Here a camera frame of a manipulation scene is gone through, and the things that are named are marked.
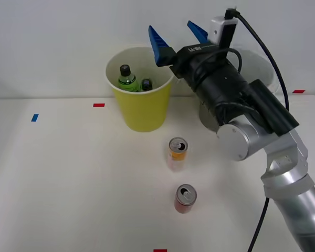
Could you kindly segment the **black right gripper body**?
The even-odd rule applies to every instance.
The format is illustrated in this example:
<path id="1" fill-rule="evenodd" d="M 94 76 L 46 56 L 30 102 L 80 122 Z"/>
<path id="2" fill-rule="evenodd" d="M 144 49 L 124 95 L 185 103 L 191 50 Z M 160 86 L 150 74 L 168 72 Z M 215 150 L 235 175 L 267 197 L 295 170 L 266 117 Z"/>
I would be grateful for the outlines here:
<path id="1" fill-rule="evenodd" d="M 220 49 L 212 43 L 183 47 L 176 53 L 175 62 L 170 67 L 177 78 L 184 79 L 192 89 L 196 89 L 204 78 L 227 64 L 227 54 L 232 48 Z"/>

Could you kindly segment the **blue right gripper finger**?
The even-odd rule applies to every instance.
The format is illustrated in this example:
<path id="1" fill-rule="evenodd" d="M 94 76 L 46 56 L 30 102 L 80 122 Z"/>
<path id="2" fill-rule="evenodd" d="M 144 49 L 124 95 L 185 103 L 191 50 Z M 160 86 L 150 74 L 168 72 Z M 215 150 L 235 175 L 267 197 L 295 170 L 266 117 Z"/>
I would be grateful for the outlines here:
<path id="1" fill-rule="evenodd" d="M 189 20 L 187 22 L 187 27 L 191 30 L 200 44 L 212 44 L 212 42 L 208 39 L 208 32 L 199 27 L 197 24 Z"/>
<path id="2" fill-rule="evenodd" d="M 158 67 L 171 66 L 175 64 L 176 52 L 150 25 L 148 28 L 149 39 L 154 53 L 154 60 Z"/>

